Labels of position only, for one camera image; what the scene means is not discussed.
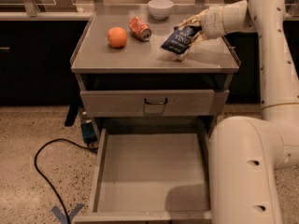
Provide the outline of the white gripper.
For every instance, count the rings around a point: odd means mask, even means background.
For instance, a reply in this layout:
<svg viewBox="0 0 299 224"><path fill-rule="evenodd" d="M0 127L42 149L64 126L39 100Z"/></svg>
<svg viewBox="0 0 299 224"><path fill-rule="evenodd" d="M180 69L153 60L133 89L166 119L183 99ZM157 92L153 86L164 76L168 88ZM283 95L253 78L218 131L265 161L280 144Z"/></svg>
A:
<svg viewBox="0 0 299 224"><path fill-rule="evenodd" d="M203 12L183 20L178 28L185 26L202 27L202 32L198 32L194 36L188 50L207 39L216 39L235 32L253 32L253 22L246 0L205 9Z"/></svg>

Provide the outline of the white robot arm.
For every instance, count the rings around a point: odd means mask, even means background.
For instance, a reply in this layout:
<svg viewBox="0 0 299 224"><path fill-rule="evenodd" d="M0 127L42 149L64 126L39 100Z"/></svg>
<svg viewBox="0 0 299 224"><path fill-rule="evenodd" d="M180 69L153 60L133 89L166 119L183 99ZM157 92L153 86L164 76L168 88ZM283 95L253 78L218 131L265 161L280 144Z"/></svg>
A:
<svg viewBox="0 0 299 224"><path fill-rule="evenodd" d="M299 158L299 77L283 31L285 0L243 0L181 22L199 41L232 32L259 36L261 114L231 117L210 136L212 224L282 224L275 170Z"/></svg>

